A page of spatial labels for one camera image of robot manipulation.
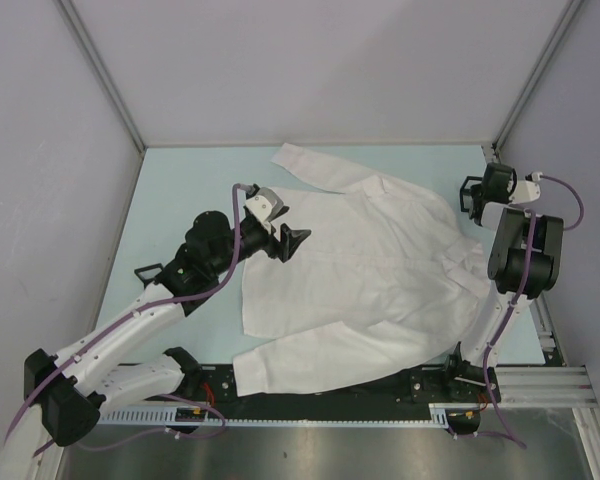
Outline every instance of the white table surface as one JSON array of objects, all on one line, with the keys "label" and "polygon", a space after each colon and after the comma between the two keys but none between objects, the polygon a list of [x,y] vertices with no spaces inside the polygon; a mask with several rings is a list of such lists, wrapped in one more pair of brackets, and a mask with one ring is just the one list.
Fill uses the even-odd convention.
[{"label": "white table surface", "polygon": [[[465,235],[491,249],[494,233],[460,213],[458,190],[467,175],[481,176],[482,150],[469,146],[312,147],[338,155],[442,195],[457,213]],[[133,270],[165,265],[184,241],[195,217],[206,210],[231,216],[231,186],[257,183],[315,190],[282,167],[271,164],[276,147],[151,148],[147,151],[131,209],[107,286],[98,326],[108,323],[142,291]],[[201,363],[230,363],[239,353],[268,340],[242,333],[242,265],[217,295],[180,324],[138,347],[127,362],[152,360],[167,348],[182,346]],[[501,364],[543,364],[530,313],[522,315],[503,341]]]}]

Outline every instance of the reflective floor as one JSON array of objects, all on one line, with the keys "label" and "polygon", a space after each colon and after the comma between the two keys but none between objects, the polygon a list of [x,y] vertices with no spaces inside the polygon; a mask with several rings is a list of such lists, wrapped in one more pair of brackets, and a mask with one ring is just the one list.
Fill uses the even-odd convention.
[{"label": "reflective floor", "polygon": [[[484,430],[499,428],[486,412]],[[590,479],[571,410],[508,411],[527,443],[454,441],[443,430],[233,428],[211,440],[157,434],[102,453],[72,447],[59,478],[109,479]],[[85,439],[104,445],[138,432],[98,427]]]}]

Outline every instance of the white wall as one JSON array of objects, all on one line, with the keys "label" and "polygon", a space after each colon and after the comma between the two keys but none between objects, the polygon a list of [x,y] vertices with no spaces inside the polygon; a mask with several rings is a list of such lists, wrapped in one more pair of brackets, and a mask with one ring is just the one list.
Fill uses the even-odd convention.
[{"label": "white wall", "polygon": [[567,0],[76,0],[145,142],[489,142]]},{"label": "white wall", "polygon": [[83,335],[140,159],[50,0],[0,0],[0,447],[22,363]]},{"label": "white wall", "polygon": [[[505,145],[503,161],[542,170],[582,194],[582,227],[565,233],[562,271],[549,302],[571,363],[586,364],[600,401],[600,0],[585,5],[547,77]],[[543,184],[541,207],[566,222],[577,206]]]}]

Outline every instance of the purple cable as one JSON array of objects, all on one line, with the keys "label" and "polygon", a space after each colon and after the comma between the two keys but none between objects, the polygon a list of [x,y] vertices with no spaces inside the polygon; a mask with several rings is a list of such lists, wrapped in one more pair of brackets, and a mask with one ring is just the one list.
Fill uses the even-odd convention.
[{"label": "purple cable", "polygon": [[580,197],[578,192],[576,192],[576,189],[573,188],[571,185],[569,185],[564,180],[560,180],[559,178],[556,178],[556,177],[550,177],[549,175],[545,175],[544,173],[540,176],[540,178],[544,178],[545,180],[549,180],[550,182],[554,182],[559,185],[562,185],[563,187],[566,187],[567,190],[569,190],[573,194],[573,196],[576,199],[576,202],[578,202],[578,207],[580,208],[580,214],[578,215],[578,219],[575,221],[575,223],[573,225],[569,225],[568,227],[564,227],[564,230],[568,231],[568,230],[575,230],[576,228],[578,228],[580,226],[580,224],[582,223],[582,219],[584,218],[584,202],[582,201],[582,197]]},{"label": "purple cable", "polygon": [[150,428],[148,430],[143,430],[141,432],[136,433],[135,435],[131,435],[130,437],[125,438],[124,440],[120,440],[119,442],[111,443],[109,445],[104,445],[102,447],[91,447],[91,446],[85,445],[83,443],[77,443],[76,445],[79,448],[81,448],[82,450],[86,450],[87,452],[105,452],[107,450],[113,450],[114,448],[122,447],[123,445],[131,443],[134,440],[137,440],[138,438],[146,437],[147,435],[153,435],[155,433],[170,432],[170,433],[173,433],[174,435],[178,435],[179,437],[189,438],[192,440],[195,440],[195,439],[206,440],[208,438],[217,437],[221,433],[224,433],[225,430],[227,429],[227,419],[218,410],[216,410],[213,407],[210,407],[203,403],[193,402],[191,400],[187,400],[186,398],[177,397],[175,395],[160,395],[160,397],[168,399],[168,400],[176,400],[178,402],[183,402],[188,405],[192,405],[194,407],[201,408],[202,410],[211,412],[216,417],[218,417],[218,419],[220,419],[222,424],[220,425],[220,427],[218,429],[214,430],[213,432],[206,433],[203,435],[195,435],[193,433],[182,433],[182,432],[172,430],[168,427],[166,427],[166,429],[165,429],[165,427],[156,427],[156,428]]},{"label": "purple cable", "polygon": [[[76,353],[73,356],[68,358],[62,365],[60,365],[58,368],[56,368],[51,375],[49,375],[42,382],[40,382],[40,384],[31,392],[31,394],[24,401],[24,403],[22,404],[22,406],[16,413],[15,417],[11,421],[9,428],[7,429],[7,435],[5,437],[5,441],[7,438],[9,438],[9,435],[11,435],[11,432],[13,432],[13,429],[18,425],[20,420],[22,420],[22,417],[24,416],[25,412],[33,404],[33,402],[38,397],[40,392],[42,392],[53,380],[56,379],[56,377],[58,377],[58,375],[60,375],[64,370],[66,370],[74,362],[75,356],[84,355],[91,347],[93,347],[98,342],[100,342],[103,338],[105,338],[107,335],[109,335],[111,332],[113,332],[116,328],[118,328],[120,325],[122,325],[126,321],[130,320],[131,318],[133,318],[133,314],[136,311],[141,313],[141,312],[144,312],[145,310],[148,310],[148,309],[154,308],[154,307],[158,307],[160,305],[202,300],[202,299],[205,299],[205,298],[208,298],[208,297],[214,295],[215,293],[219,292],[222,288],[224,288],[224,286],[229,282],[229,280],[233,276],[233,273],[235,272],[235,269],[238,265],[238,258],[240,256],[240,207],[238,205],[238,190],[250,191],[251,188],[252,187],[250,187],[248,185],[236,183],[235,185],[233,185],[233,187],[231,189],[231,197],[232,197],[231,200],[232,200],[232,204],[233,204],[233,222],[234,222],[233,256],[231,257],[231,263],[229,264],[229,269],[227,270],[227,274],[222,279],[222,281],[217,286],[215,286],[214,288],[212,288],[211,290],[209,290],[207,292],[198,293],[195,295],[186,295],[183,297],[165,298],[162,300],[156,300],[154,302],[145,303],[144,305],[138,307],[135,310],[132,310],[131,312],[120,317],[115,322],[111,323],[111,325],[109,325],[107,328],[102,330],[102,332],[100,332],[98,335],[93,337],[89,342],[85,343],[78,351],[76,351]],[[45,446],[43,446],[41,448],[46,449],[50,445],[52,445],[52,442],[46,444]]]},{"label": "purple cable", "polygon": [[500,407],[498,406],[498,402],[496,400],[496,397],[495,397],[493,391],[491,390],[491,388],[489,388],[489,385],[491,384],[491,381],[489,379],[489,355],[491,354],[491,351],[493,350],[493,345],[498,343],[498,340],[500,340],[502,333],[507,328],[507,325],[509,324],[511,317],[513,316],[513,312],[516,308],[516,305],[518,304],[518,300],[520,299],[520,296],[524,292],[524,288],[527,285],[527,280],[529,279],[529,270],[531,269],[531,254],[533,253],[533,237],[534,237],[535,231],[536,231],[536,212],[534,212],[533,210],[525,210],[525,211],[531,215],[531,218],[529,221],[529,232],[527,234],[527,247],[524,252],[524,267],[523,267],[523,271],[522,271],[522,278],[520,279],[520,286],[518,286],[518,290],[516,291],[515,295],[511,299],[511,301],[509,302],[509,308],[507,308],[507,311],[505,312],[502,322],[500,322],[500,326],[498,327],[498,330],[496,330],[496,333],[493,335],[493,338],[487,344],[487,348],[484,351],[484,357],[482,358],[482,374],[484,376],[484,383],[487,386],[487,393],[489,394],[489,399],[491,400],[493,409],[496,412],[496,415],[498,416],[500,423],[502,424],[504,429],[507,431],[507,433],[476,432],[474,434],[458,435],[453,431],[453,428],[451,428],[451,426],[449,426],[449,428],[448,428],[449,433],[451,433],[454,436],[454,438],[456,438],[456,437],[505,438],[507,440],[511,440],[512,442],[515,442],[523,450],[527,449],[527,445],[522,440],[520,440],[515,435],[515,433],[513,433],[511,426],[507,422],[507,419],[504,418],[504,414],[502,413],[502,411],[500,410]]}]

